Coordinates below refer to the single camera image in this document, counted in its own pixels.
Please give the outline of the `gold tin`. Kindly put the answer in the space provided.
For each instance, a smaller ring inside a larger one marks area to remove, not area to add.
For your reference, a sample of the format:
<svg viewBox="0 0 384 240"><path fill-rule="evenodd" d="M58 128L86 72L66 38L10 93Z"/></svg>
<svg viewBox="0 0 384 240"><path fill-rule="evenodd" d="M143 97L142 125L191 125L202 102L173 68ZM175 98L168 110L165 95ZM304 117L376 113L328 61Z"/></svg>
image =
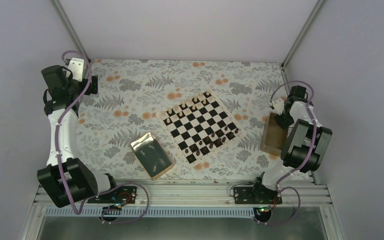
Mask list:
<svg viewBox="0 0 384 240"><path fill-rule="evenodd" d="M170 155L151 132L133 141L130 147L152 181L159 179L174 167Z"/></svg>
<svg viewBox="0 0 384 240"><path fill-rule="evenodd" d="M263 134L260 143L260 150L279 157L282 147L288 138L288 129L282 129L276 122L277 114L271 112L264 121Z"/></svg>

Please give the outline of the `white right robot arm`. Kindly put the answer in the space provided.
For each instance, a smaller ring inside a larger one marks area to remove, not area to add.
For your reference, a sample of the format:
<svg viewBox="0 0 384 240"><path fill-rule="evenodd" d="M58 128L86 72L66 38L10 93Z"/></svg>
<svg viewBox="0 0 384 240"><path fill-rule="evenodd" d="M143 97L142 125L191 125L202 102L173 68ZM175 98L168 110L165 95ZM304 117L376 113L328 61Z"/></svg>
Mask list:
<svg viewBox="0 0 384 240"><path fill-rule="evenodd" d="M258 204L278 190L280 183L296 173L316 171L325 156L333 132L324 127L314 113L311 86L292 86L286 99L270 101L273 112L265 124L261 148L277 148L281 163L262 175L262 184L251 189L251 198Z"/></svg>

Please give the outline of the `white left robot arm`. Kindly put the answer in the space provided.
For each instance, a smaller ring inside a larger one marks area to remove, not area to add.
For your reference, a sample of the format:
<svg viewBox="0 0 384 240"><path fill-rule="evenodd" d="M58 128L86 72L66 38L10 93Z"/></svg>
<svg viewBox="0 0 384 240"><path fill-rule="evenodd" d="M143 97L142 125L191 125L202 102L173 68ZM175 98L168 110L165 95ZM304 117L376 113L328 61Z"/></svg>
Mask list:
<svg viewBox="0 0 384 240"><path fill-rule="evenodd" d="M76 128L80 104L70 106L85 90L97 94L98 78L85 78L87 67L79 59L66 66L53 65L41 71L47 85L43 94L44 113L51 127L51 147L46 166L37 171L37 179L53 203L70 205L99 193L111 203L119 197L119 188L109 173L93 173L78 158Z"/></svg>

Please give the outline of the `floral patterned table mat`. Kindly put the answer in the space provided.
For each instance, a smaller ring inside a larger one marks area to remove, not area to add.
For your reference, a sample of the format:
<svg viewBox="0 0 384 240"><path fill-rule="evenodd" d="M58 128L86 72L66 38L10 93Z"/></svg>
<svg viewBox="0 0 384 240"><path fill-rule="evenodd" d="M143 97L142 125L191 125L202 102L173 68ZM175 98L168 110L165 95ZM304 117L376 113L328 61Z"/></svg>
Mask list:
<svg viewBox="0 0 384 240"><path fill-rule="evenodd" d="M252 180L281 162L260 149L279 63L95 59L76 141L92 171L148 179L131 143L152 133L173 161L167 180Z"/></svg>

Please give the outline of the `black and white chessboard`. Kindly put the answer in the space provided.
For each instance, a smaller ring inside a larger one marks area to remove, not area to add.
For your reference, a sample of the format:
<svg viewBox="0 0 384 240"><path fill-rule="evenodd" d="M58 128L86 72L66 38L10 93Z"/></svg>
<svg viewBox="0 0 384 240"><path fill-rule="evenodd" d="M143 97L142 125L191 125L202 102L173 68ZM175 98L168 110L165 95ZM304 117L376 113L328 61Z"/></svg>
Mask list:
<svg viewBox="0 0 384 240"><path fill-rule="evenodd" d="M157 112L156 116L168 133L176 154L188 167L195 167L210 157L224 152L226 148L237 144L247 135L246 130L221 99L210 90L169 106ZM223 135L218 137L215 134L215 137L211 137L211 134L218 130L222 130ZM233 139L228 138L231 132L235 135ZM206 137L210 138L210 142L204 142ZM209 148L210 143L214 144L215 140L222 140L223 137L226 137L226 141L222 142L221 146L214 145L213 148ZM196 145L195 150L191 150L192 145Z"/></svg>

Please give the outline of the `aluminium rail frame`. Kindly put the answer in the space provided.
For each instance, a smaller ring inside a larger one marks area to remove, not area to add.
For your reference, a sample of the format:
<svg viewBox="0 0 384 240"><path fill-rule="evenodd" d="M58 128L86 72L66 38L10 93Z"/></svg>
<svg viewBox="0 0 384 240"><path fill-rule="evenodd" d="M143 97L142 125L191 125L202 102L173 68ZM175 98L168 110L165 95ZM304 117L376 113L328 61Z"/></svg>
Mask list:
<svg viewBox="0 0 384 240"><path fill-rule="evenodd" d="M282 203L237 204L235 181L142 180L130 203L86 203L81 214L38 188L23 240L341 240L328 188L293 181Z"/></svg>

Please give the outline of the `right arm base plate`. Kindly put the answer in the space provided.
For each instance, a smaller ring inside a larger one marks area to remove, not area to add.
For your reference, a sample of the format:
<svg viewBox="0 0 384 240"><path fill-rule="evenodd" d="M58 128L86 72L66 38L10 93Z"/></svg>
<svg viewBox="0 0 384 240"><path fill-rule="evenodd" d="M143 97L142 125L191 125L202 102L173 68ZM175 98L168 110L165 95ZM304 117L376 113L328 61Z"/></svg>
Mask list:
<svg viewBox="0 0 384 240"><path fill-rule="evenodd" d="M235 186L233 198L237 205L280 205L283 203L282 196L275 190L255 188L251 186Z"/></svg>

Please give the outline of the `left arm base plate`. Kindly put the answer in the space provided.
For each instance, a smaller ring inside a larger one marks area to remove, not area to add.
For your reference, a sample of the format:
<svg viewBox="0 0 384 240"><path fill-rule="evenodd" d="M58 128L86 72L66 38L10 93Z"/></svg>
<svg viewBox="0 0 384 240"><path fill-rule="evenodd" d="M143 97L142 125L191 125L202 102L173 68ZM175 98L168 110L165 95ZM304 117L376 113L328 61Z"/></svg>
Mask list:
<svg viewBox="0 0 384 240"><path fill-rule="evenodd" d="M102 194L87 201L89 204L134 204L136 201L137 187L132 185L122 186L110 193Z"/></svg>

